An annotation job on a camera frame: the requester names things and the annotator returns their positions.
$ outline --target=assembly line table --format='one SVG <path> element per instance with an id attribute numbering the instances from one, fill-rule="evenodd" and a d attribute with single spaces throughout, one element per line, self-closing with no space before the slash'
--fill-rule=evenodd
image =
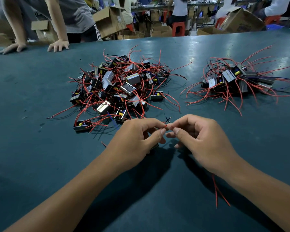
<path id="1" fill-rule="evenodd" d="M 218 121 L 235 150 L 265 173 L 290 184 L 290 97 L 276 105 L 270 96 L 258 94 L 244 100 L 243 117 L 218 100 L 186 106 L 196 97 L 179 95 L 200 81 L 209 57 L 242 61 L 269 45 L 254 59 L 276 56 L 260 70 L 290 66 L 290 30 L 220 34 L 177 38 L 143 38 L 71 44 L 60 53 L 30 47 L 22 53 L 0 55 L 0 231 L 47 199 L 77 175 L 108 144 L 115 129 L 76 134 L 76 113 L 60 120 L 47 117 L 70 106 L 70 91 L 80 69 L 99 64 L 107 54 L 122 55 L 135 45 L 132 59 L 159 58 L 188 81 L 173 77 L 163 87 L 181 104 L 181 113 L 170 103 L 156 102 L 163 111 L 149 108 L 147 117 L 171 121 L 197 114 Z M 289 77 L 290 68 L 275 76 Z M 278 82 L 275 88 L 286 87 Z M 93 202 L 76 231 L 277 231 L 278 227 L 247 199 L 217 178 L 218 187 L 231 203 L 219 198 L 215 207 L 211 175 L 185 150 L 176 151 L 167 140 L 155 154 L 120 175 Z"/>

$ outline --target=left hand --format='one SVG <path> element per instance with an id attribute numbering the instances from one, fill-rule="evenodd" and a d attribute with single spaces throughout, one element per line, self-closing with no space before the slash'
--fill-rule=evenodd
<path id="1" fill-rule="evenodd" d="M 49 45 L 49 48 L 47 49 L 48 52 L 50 52 L 52 49 L 54 49 L 54 52 L 62 51 L 62 48 L 69 49 L 70 43 L 68 41 L 64 40 L 58 40 L 52 44 Z"/>
<path id="2" fill-rule="evenodd" d="M 158 142 L 164 144 L 165 132 L 165 124 L 155 118 L 126 120 L 101 155 L 121 174 L 141 162 Z"/>

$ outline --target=right hand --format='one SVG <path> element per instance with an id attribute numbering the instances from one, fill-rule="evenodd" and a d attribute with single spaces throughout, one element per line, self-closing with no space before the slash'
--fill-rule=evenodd
<path id="1" fill-rule="evenodd" d="M 23 49 L 27 47 L 25 42 L 16 42 L 14 44 L 11 44 L 10 46 L 6 47 L 5 49 L 0 51 L 0 54 L 8 54 L 12 51 L 21 52 Z"/>
<path id="2" fill-rule="evenodd" d="M 215 120 L 185 115 L 167 127 L 172 132 L 166 137 L 179 139 L 175 148 L 185 145 L 204 168 L 223 179 L 243 160 Z"/>

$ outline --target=forearm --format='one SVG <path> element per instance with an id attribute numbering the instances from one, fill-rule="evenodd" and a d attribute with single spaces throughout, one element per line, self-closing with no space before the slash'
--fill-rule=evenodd
<path id="1" fill-rule="evenodd" d="M 16 0 L 1 0 L 4 14 L 11 25 L 17 42 L 26 42 L 22 13 Z"/>
<path id="2" fill-rule="evenodd" d="M 103 154 L 5 232 L 73 231 L 97 195 L 119 175 Z"/>
<path id="3" fill-rule="evenodd" d="M 50 17 L 56 26 L 59 40 L 68 41 L 66 24 L 63 20 L 62 12 L 58 0 L 45 0 Z"/>
<path id="4" fill-rule="evenodd" d="M 283 230 L 290 231 L 290 186 L 244 160 L 226 181 Z"/>

